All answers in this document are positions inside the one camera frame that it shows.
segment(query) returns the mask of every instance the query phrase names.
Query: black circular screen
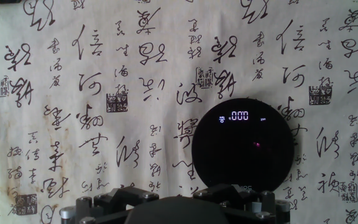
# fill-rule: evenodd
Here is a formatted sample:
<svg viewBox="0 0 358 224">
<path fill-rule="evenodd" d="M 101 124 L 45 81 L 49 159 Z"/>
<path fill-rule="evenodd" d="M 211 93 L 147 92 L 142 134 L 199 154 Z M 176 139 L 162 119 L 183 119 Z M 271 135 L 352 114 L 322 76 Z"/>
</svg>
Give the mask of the black circular screen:
<svg viewBox="0 0 358 224">
<path fill-rule="evenodd" d="M 287 122 L 271 106 L 253 99 L 228 100 L 199 121 L 191 145 L 194 167 L 208 187 L 238 184 L 274 191 L 294 156 Z"/>
</svg>

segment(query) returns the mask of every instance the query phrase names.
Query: black metal mount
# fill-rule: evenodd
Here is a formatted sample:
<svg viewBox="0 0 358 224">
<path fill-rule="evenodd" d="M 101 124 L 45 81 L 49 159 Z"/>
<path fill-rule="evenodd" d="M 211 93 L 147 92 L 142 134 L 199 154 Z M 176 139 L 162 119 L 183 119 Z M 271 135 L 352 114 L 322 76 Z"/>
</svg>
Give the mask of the black metal mount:
<svg viewBox="0 0 358 224">
<path fill-rule="evenodd" d="M 135 187 L 113 189 L 93 198 L 80 197 L 60 210 L 62 224 L 289 224 L 290 203 L 272 192 L 219 184 L 193 197 L 166 197 Z"/>
</svg>

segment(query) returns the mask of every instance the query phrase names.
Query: black round device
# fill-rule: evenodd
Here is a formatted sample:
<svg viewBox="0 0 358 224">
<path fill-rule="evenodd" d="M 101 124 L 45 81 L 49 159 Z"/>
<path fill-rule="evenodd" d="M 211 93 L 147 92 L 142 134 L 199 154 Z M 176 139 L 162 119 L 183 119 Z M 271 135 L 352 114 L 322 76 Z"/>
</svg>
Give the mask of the black round device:
<svg viewBox="0 0 358 224">
<path fill-rule="evenodd" d="M 194 167 L 208 187 L 238 184 L 274 191 L 294 157 L 291 129 L 271 106 L 248 98 L 228 100 L 199 121 L 191 145 Z"/>
</svg>

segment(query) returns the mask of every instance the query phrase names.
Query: calligraphy fabric backdrop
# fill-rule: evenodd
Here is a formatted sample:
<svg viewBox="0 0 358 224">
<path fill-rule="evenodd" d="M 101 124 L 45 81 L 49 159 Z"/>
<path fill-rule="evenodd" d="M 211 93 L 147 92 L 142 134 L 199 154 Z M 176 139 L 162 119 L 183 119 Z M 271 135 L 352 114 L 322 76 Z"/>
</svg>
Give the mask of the calligraphy fabric backdrop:
<svg viewBox="0 0 358 224">
<path fill-rule="evenodd" d="M 293 131 L 275 191 L 291 222 L 358 223 L 358 1 L 0 4 L 0 223 L 60 223 L 112 188 L 206 188 L 198 121 L 247 97 Z"/>
</svg>

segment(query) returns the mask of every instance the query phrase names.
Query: screw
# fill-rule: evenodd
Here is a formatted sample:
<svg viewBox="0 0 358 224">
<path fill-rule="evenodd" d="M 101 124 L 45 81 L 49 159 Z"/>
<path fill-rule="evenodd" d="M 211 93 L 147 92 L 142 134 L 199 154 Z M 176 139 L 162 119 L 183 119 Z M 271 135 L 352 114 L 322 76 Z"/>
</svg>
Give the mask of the screw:
<svg viewBox="0 0 358 224">
<path fill-rule="evenodd" d="M 270 213 L 269 212 L 258 212 L 255 214 L 256 217 L 264 219 L 264 218 L 269 218 L 270 217 Z"/>
<path fill-rule="evenodd" d="M 152 198 L 155 197 L 157 194 L 153 193 L 153 192 L 144 192 L 143 193 L 143 198 Z"/>
<path fill-rule="evenodd" d="M 87 197 L 87 196 L 84 196 L 84 197 L 80 197 L 80 200 L 89 200 L 90 198 Z"/>
<path fill-rule="evenodd" d="M 106 194 L 99 194 L 96 196 L 97 199 L 105 198 Z"/>
<path fill-rule="evenodd" d="M 197 196 L 197 197 L 204 197 L 205 195 L 208 195 L 207 190 L 200 190 L 200 191 L 197 191 L 196 193 L 194 193 L 194 196 Z"/>
</svg>

